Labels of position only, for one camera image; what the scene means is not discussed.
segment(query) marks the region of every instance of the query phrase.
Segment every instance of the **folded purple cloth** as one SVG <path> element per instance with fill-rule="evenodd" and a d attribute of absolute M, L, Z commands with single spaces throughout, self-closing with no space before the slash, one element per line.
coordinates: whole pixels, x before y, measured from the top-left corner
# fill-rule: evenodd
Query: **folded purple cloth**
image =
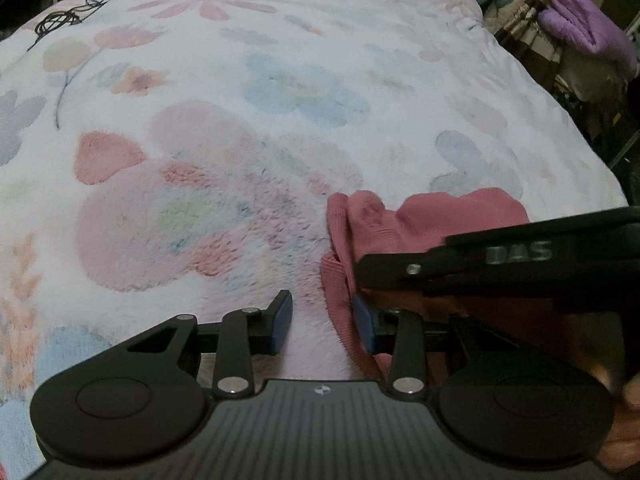
<path fill-rule="evenodd" d="M 538 22 L 549 34 L 576 50 L 613 62 L 618 73 L 631 81 L 638 58 L 631 40 L 591 0 L 550 0 Z"/>

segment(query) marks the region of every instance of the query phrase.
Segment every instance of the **floral blanket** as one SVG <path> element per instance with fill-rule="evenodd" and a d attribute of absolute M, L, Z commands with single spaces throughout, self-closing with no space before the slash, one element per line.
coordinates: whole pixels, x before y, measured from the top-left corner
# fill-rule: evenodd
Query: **floral blanket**
<path fill-rule="evenodd" d="M 625 203 L 473 0 L 111 0 L 28 50 L 41 18 L 0 43 L 3 480 L 41 463 L 38 384 L 179 313 L 289 288 L 258 378 L 358 377 L 319 281 L 332 192 Z"/>

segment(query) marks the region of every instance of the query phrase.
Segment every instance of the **silver rivet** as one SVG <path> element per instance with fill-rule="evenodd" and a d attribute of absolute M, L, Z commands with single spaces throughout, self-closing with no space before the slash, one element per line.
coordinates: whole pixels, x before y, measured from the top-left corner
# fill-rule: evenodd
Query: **silver rivet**
<path fill-rule="evenodd" d="M 225 377 L 218 381 L 218 388 L 228 394 L 239 394 L 249 387 L 249 381 L 242 377 Z"/>
<path fill-rule="evenodd" d="M 394 381 L 394 388 L 404 394 L 416 394 L 424 388 L 424 383 L 415 377 L 400 377 Z"/>
<path fill-rule="evenodd" d="M 320 397 L 324 397 L 325 395 L 329 395 L 331 393 L 331 388 L 329 388 L 326 384 L 323 384 L 322 386 L 314 388 L 314 392 Z"/>
<path fill-rule="evenodd" d="M 420 274 L 422 270 L 421 264 L 409 264 L 406 266 L 406 273 L 410 276 L 415 276 L 416 274 Z"/>

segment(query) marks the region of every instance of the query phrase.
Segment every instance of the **black cable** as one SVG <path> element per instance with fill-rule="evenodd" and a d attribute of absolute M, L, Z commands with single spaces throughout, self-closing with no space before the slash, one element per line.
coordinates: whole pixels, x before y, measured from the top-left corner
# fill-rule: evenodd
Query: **black cable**
<path fill-rule="evenodd" d="M 36 25 L 34 29 L 37 35 L 36 41 L 27 49 L 27 52 L 50 32 L 58 30 L 64 25 L 77 25 L 78 23 L 84 22 L 84 20 L 110 1 L 111 0 L 85 0 L 84 5 L 72 7 L 69 10 L 56 10 L 47 14 L 42 21 Z M 78 13 L 84 12 L 88 12 L 88 14 L 81 18 Z"/>

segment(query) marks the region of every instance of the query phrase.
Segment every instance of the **ribbed black surface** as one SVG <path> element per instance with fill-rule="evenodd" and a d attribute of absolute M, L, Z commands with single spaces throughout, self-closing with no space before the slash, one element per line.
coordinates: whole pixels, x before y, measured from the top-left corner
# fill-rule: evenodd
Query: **ribbed black surface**
<path fill-rule="evenodd" d="M 328 386 L 321 395 L 316 392 Z M 34 480 L 606 480 L 592 463 L 525 472 L 458 449 L 421 405 L 376 383 L 270 381 L 248 400 L 223 402 L 183 448 L 127 470 L 52 462 Z"/>

